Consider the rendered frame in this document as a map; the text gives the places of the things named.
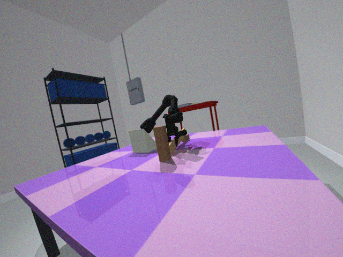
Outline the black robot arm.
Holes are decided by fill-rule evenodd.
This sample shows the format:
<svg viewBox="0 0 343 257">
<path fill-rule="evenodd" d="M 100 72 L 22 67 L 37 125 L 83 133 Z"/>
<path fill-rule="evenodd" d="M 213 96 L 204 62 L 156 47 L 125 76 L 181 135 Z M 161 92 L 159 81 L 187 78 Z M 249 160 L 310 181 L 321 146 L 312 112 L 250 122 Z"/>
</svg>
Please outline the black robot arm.
<svg viewBox="0 0 343 257">
<path fill-rule="evenodd" d="M 155 121 L 159 118 L 159 116 L 163 113 L 166 107 L 169 107 L 168 112 L 171 114 L 164 114 L 163 118 L 165 118 L 166 125 L 172 123 L 180 123 L 183 121 L 183 114 L 180 112 L 179 108 L 177 107 L 177 101 L 175 95 L 166 95 L 162 100 L 162 105 L 158 108 L 158 110 L 154 113 L 151 118 L 145 120 L 141 125 L 140 128 L 144 129 L 147 133 L 150 133 L 154 126 L 156 125 Z"/>
</svg>

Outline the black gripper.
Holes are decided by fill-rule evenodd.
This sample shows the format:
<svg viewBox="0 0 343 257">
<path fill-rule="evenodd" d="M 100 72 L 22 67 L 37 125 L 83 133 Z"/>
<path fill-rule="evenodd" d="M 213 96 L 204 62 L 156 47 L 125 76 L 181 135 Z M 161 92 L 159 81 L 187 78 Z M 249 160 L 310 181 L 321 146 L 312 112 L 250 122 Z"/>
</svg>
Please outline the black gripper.
<svg viewBox="0 0 343 257">
<path fill-rule="evenodd" d="M 177 147 L 179 137 L 183 136 L 183 135 L 186 135 L 187 131 L 186 130 L 181 130 L 179 132 L 176 132 L 175 123 L 167 124 L 166 128 L 167 128 L 168 142 L 169 143 L 171 142 L 171 137 L 170 136 L 175 135 L 175 145 Z"/>
</svg>

